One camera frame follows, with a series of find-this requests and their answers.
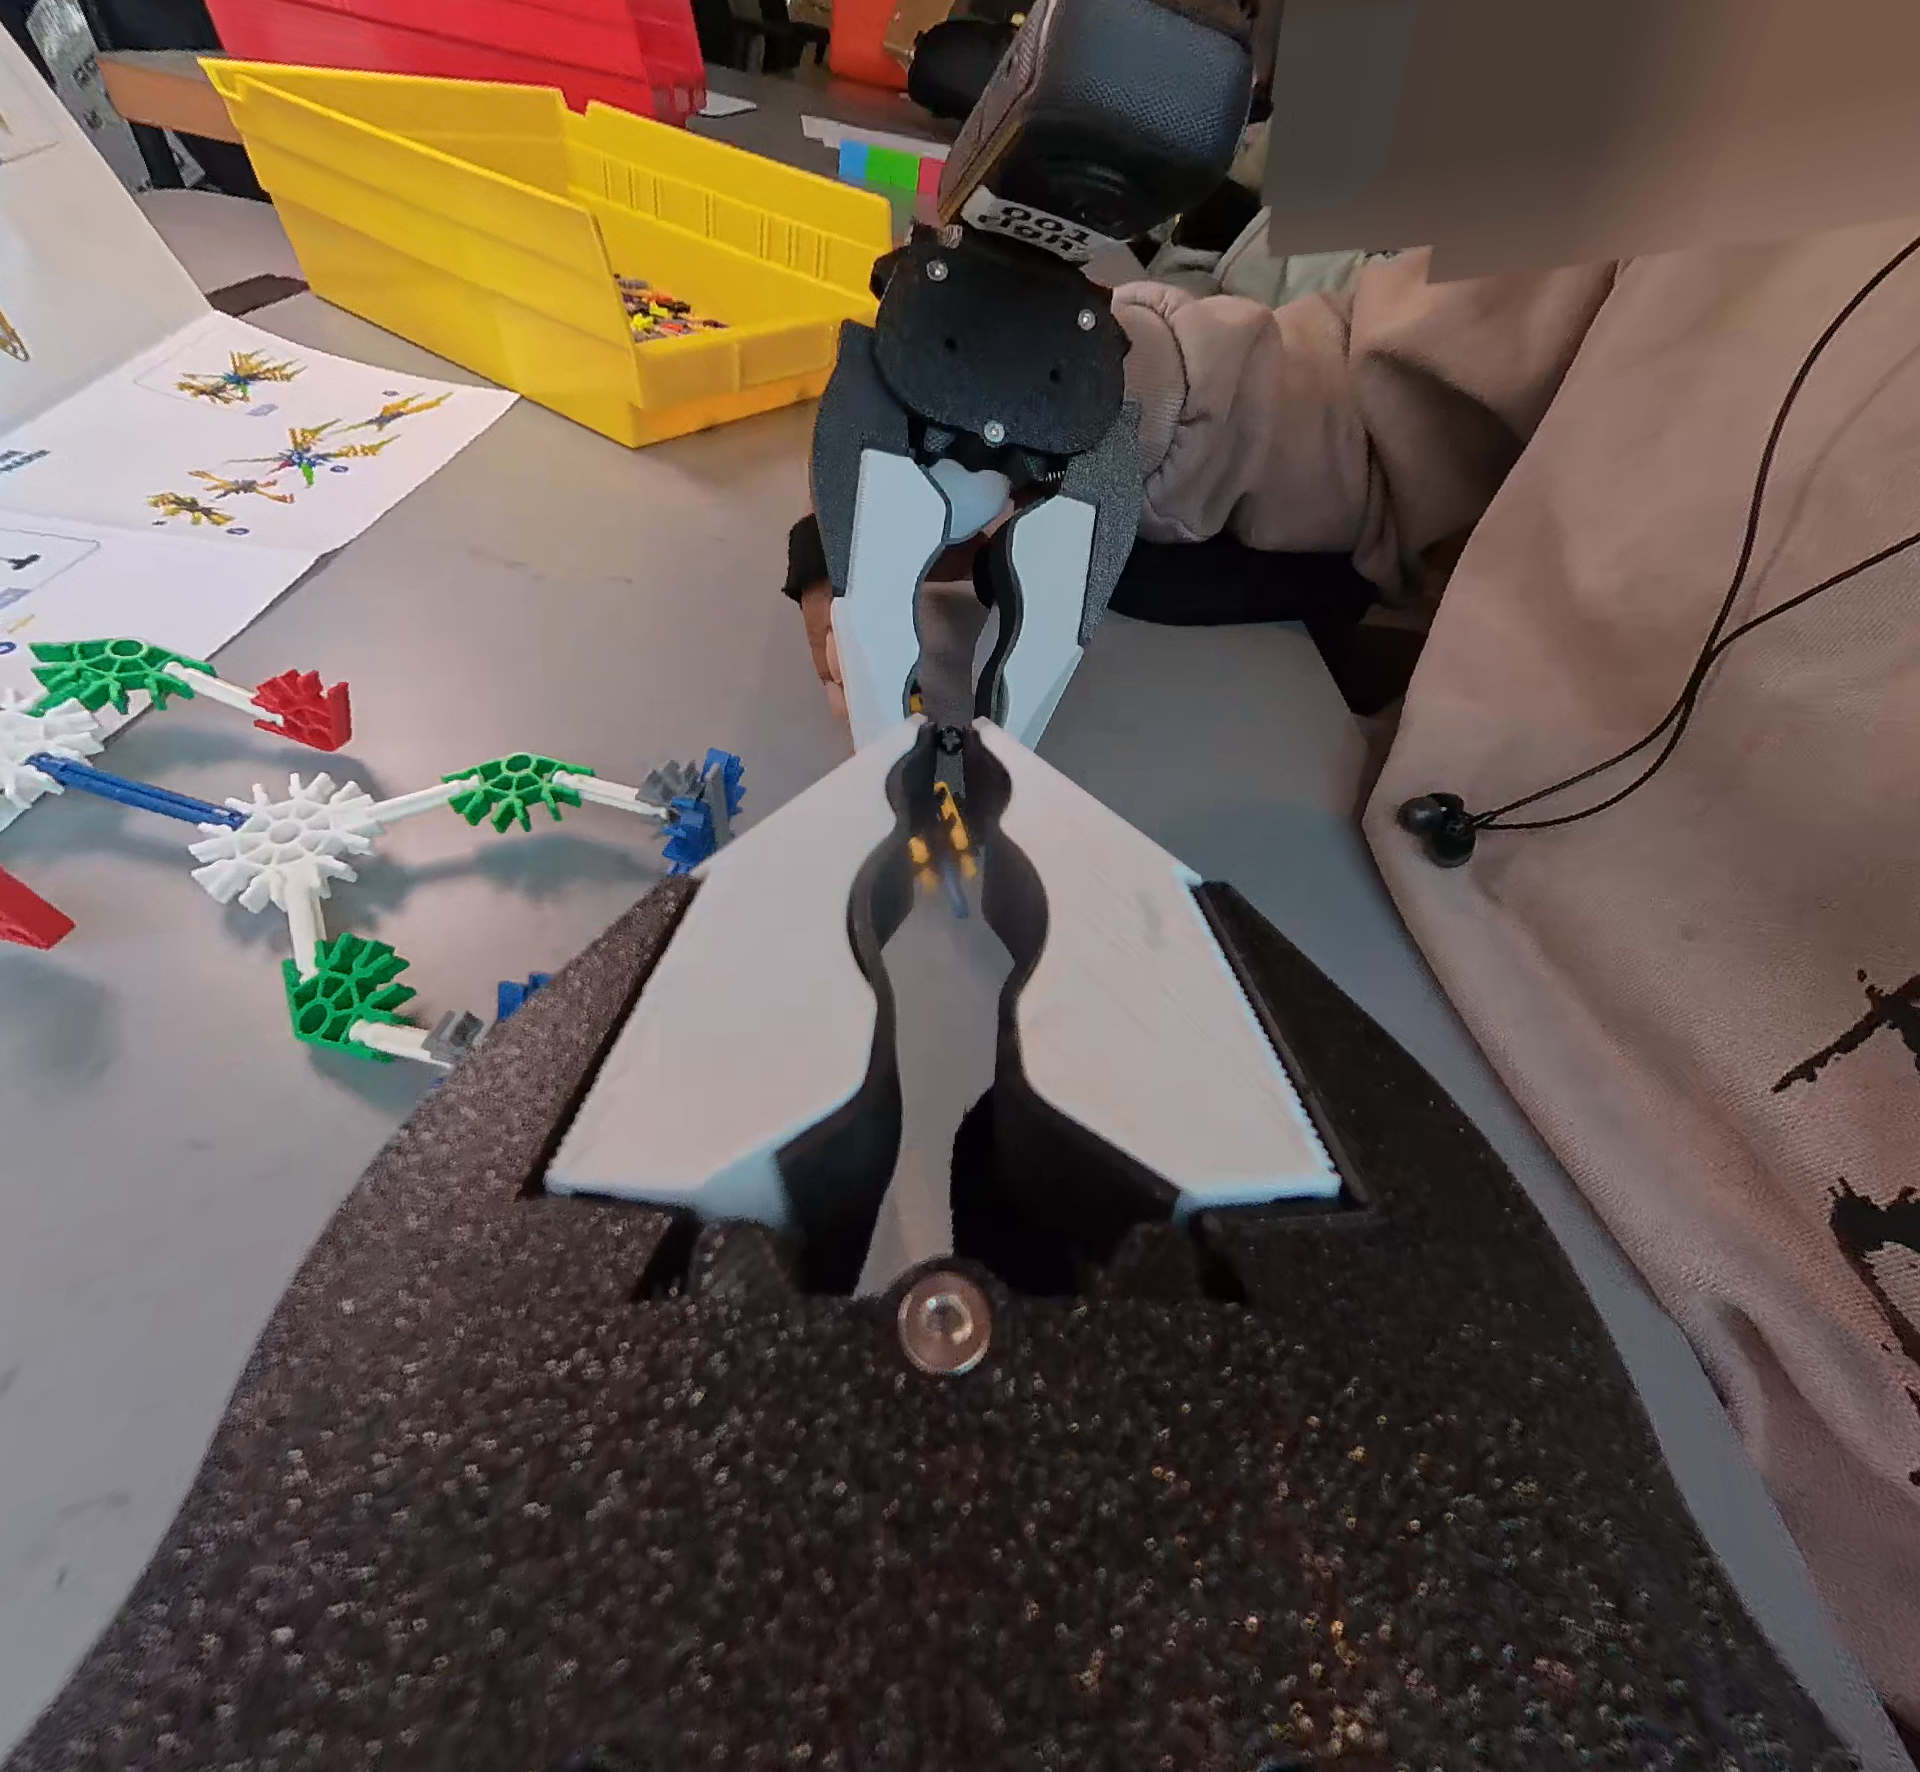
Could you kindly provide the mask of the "colourful paper squares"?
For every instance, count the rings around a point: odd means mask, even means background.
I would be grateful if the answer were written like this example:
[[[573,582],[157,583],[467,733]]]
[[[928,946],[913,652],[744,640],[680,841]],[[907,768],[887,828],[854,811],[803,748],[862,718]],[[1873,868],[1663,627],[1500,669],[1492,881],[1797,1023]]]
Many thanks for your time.
[[[916,200],[937,196],[945,165],[947,148],[928,142],[845,132],[835,147],[840,182]]]

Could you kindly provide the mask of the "multicoloured construction toy model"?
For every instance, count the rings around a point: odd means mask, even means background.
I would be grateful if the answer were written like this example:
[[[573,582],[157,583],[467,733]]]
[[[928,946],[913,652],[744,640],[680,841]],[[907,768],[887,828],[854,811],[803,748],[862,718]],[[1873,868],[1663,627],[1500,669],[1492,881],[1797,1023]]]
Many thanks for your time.
[[[139,706],[203,699],[306,752],[334,753],[347,748],[352,728],[349,683],[286,669],[240,687],[205,660],[125,635],[27,640],[21,649],[27,686],[4,687],[1,702],[4,824],[75,793],[190,827],[194,881],[205,895],[286,921],[280,975],[293,1039],[371,1063],[447,1074],[490,1028],[469,1012],[418,1023],[406,1012],[414,988],[395,946],[329,925],[334,887],[357,880],[358,864],[376,857],[395,824],[445,811],[469,827],[525,832],[535,814],[560,821],[598,807],[654,827],[666,872],[689,876],[732,841],[744,805],[744,764],[722,748],[666,761],[638,786],[563,758],[512,752],[394,795],[317,771],[211,802],[102,768],[108,728]]]

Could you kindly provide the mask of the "black office chair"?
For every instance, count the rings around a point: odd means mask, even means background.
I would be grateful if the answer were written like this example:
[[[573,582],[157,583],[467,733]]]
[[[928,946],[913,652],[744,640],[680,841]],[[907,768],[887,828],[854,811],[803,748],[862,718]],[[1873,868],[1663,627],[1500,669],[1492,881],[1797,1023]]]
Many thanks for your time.
[[[1000,63],[1020,42],[1024,16],[948,16],[928,27],[907,65],[906,94],[941,120],[968,125]]]

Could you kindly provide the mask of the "person's right forearm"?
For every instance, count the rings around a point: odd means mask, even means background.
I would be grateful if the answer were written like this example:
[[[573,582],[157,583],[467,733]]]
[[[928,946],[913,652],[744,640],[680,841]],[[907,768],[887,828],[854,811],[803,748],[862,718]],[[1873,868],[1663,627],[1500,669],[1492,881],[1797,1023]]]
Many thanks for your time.
[[[1403,595],[1487,511],[1511,461],[1494,406],[1492,280],[1373,263],[1282,305],[1154,280],[1111,296],[1139,406],[1139,538],[1337,555]]]

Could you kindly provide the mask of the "person's right leg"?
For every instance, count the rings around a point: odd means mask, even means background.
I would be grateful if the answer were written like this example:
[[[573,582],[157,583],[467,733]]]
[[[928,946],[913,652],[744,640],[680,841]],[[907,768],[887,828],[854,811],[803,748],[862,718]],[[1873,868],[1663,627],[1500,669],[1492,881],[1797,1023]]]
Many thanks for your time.
[[[1139,538],[1110,598],[1110,611],[1154,627],[1299,627],[1362,718],[1403,698],[1425,638],[1420,627],[1374,621],[1380,606],[1346,555],[1269,552],[1228,535]]]

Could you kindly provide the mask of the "black orange toy wheel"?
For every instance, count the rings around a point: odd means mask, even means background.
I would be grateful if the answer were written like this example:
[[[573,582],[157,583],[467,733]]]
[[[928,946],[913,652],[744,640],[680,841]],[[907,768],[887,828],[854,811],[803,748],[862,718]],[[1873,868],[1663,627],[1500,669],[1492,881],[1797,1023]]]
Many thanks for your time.
[[[928,736],[923,777],[911,774],[907,781],[906,857],[913,887],[937,895],[955,919],[941,877],[941,859],[951,852],[971,852],[977,857],[979,877],[971,901],[971,906],[975,906],[986,872],[983,852],[960,789],[960,733],[956,728],[933,728]]]

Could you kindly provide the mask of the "orange chair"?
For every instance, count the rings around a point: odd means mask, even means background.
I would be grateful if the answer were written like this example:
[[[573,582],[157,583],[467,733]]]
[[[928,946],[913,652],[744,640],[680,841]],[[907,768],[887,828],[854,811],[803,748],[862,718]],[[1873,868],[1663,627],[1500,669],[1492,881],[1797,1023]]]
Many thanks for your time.
[[[830,0],[827,74],[866,88],[900,94],[906,68],[887,53],[900,0]]]

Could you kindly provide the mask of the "wooden table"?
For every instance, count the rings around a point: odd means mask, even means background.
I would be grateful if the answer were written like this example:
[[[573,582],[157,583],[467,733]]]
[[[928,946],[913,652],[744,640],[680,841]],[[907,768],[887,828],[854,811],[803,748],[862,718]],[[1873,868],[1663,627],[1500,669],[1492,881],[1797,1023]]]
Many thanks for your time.
[[[103,50],[97,55],[108,104],[129,125],[240,147],[242,134],[194,48]]]

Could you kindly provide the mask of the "white instruction sheet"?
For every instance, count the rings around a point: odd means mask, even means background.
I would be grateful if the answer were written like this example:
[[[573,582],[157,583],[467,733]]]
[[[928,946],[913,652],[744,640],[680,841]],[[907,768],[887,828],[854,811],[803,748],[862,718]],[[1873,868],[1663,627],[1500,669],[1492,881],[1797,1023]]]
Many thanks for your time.
[[[514,394],[213,309],[4,38],[4,683],[31,638],[209,655]]]

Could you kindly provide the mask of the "yellow plastic bin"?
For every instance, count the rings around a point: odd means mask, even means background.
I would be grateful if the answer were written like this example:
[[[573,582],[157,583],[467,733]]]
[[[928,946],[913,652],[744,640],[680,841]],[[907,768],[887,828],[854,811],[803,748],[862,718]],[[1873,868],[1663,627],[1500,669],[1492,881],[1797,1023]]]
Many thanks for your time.
[[[638,449],[816,398],[875,194],[553,88],[203,56],[307,288]],[[615,273],[731,331],[636,344]]]

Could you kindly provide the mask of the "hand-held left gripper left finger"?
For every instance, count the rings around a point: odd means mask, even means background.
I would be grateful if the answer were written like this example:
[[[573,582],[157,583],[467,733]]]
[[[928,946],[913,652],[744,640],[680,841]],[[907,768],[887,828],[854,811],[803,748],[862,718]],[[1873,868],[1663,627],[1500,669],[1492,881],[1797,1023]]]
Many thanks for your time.
[[[913,906],[931,789],[933,728],[898,724],[695,872],[548,1194],[754,1222],[805,1289],[854,1289],[900,1159],[883,946]]]

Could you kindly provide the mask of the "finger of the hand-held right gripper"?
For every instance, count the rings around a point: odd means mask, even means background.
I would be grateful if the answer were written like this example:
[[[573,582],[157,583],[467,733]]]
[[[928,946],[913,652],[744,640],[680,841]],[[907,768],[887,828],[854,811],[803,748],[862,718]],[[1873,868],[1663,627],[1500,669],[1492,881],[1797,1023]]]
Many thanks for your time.
[[[1091,535],[1091,506],[1055,493],[1008,519],[975,561],[989,627],[973,658],[973,712],[1026,748],[1085,652]]]
[[[847,580],[830,608],[854,752],[910,718],[922,655],[919,589],[951,525],[947,491],[919,463],[861,450]]]

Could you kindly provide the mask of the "beige printed hoodie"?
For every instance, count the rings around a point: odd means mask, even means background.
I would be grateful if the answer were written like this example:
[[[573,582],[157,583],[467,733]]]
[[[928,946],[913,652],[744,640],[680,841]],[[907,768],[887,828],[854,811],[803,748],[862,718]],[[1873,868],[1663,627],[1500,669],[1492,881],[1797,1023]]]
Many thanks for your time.
[[[1619,268],[1366,817],[1487,1060],[1915,1729],[1912,218]],[[1443,868],[1416,793],[1478,817]]]

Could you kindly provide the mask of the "pile of loose toy parts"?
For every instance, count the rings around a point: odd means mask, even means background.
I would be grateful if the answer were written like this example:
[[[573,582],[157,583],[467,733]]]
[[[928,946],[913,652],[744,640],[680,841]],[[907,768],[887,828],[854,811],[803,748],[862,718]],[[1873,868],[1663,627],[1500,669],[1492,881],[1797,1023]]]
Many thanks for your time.
[[[615,273],[613,283],[628,332],[636,344],[731,331],[723,321],[697,313],[684,296],[672,296],[643,278]]]

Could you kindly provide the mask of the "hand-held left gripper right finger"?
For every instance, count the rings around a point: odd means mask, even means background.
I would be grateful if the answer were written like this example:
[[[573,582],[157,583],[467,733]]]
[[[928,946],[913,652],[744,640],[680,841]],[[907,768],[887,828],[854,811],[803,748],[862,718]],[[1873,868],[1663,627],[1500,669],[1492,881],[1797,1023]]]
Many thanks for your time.
[[[1341,1152],[1246,954],[1243,903],[989,722],[960,738],[982,913],[1009,955],[996,1063],[952,1142],[955,1251],[1036,1296],[1139,1231],[1341,1210]]]

